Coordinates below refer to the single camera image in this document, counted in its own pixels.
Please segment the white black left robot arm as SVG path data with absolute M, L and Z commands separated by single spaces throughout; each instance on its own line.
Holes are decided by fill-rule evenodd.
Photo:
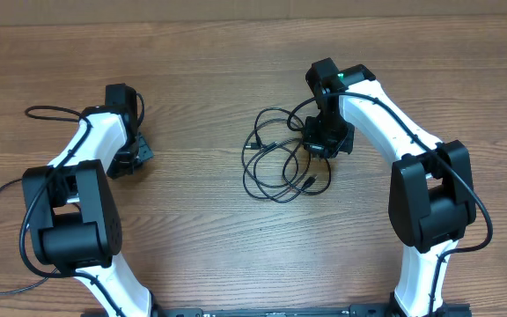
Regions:
M 107 85 L 105 102 L 70 112 L 77 133 L 47 165 L 22 176 L 29 236 L 39 263 L 53 278 L 75 278 L 105 316 L 161 316 L 153 293 L 121 253 L 122 227 L 109 180 L 131 175 L 153 153 L 139 128 L 143 97 L 125 84 Z

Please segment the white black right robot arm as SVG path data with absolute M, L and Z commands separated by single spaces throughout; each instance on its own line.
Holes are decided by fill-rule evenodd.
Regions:
M 305 74 L 319 114 L 305 120 L 303 146 L 314 157 L 351 153 L 360 130 L 391 167 L 388 216 L 403 245 L 399 282 L 388 303 L 366 315 L 469 316 L 468 304 L 446 304 L 450 252 L 475 220 L 470 157 L 415 124 L 364 65 L 339 70 L 327 58 Z

